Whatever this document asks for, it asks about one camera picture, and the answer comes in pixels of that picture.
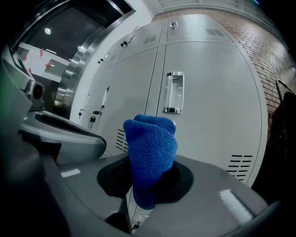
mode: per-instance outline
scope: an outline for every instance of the ceiling light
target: ceiling light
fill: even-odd
[[[51,34],[51,30],[50,28],[45,28],[44,29],[45,34],[50,35]]]
[[[54,52],[54,51],[51,51],[51,50],[48,50],[48,49],[46,49],[46,50],[49,51],[49,52],[52,52],[52,53],[56,54],[56,52]]]

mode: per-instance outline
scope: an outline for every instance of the brick wall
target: brick wall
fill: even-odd
[[[279,95],[275,82],[281,79],[296,91],[294,61],[290,58],[284,44],[272,33],[243,16],[226,11],[202,8],[186,8],[164,12],[153,21],[171,16],[187,14],[207,14],[224,26],[246,50],[261,79],[268,111],[268,138],[270,136],[272,115],[278,107]]]

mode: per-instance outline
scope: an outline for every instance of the red brick wall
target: red brick wall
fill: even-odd
[[[153,21],[171,16],[187,14],[207,14],[224,26],[246,50],[261,79],[268,111],[268,137],[270,136],[272,115],[278,107],[279,95],[275,82],[281,79],[296,91],[295,68],[284,44],[272,33],[256,22],[226,11],[186,8],[164,12]]]

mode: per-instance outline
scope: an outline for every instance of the locker vent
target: locker vent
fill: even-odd
[[[224,36],[223,33],[219,30],[214,30],[214,32],[218,35],[218,36]]]
[[[253,156],[232,155],[227,172],[240,181],[246,181],[246,173],[250,170]]]
[[[147,44],[147,43],[149,43],[149,39],[150,39],[150,37],[146,38],[146,39],[144,40],[144,43],[143,43],[143,44]]]
[[[153,35],[153,36],[150,38],[150,42],[155,41],[155,40],[156,40],[156,35]]]
[[[93,123],[91,122],[91,118],[88,119],[87,128],[90,129],[90,130],[93,128]]]
[[[212,30],[212,29],[206,29],[209,35],[218,35],[218,36],[224,36],[224,34],[220,30]]]
[[[118,129],[115,146],[118,149],[123,150],[125,153],[128,152],[129,146],[128,146],[128,143],[126,142],[125,132],[121,129]]]
[[[115,56],[116,56],[116,54],[110,58],[109,62],[112,62],[114,60]]]
[[[210,35],[216,35],[215,32],[211,29],[206,29],[206,31],[210,34]]]

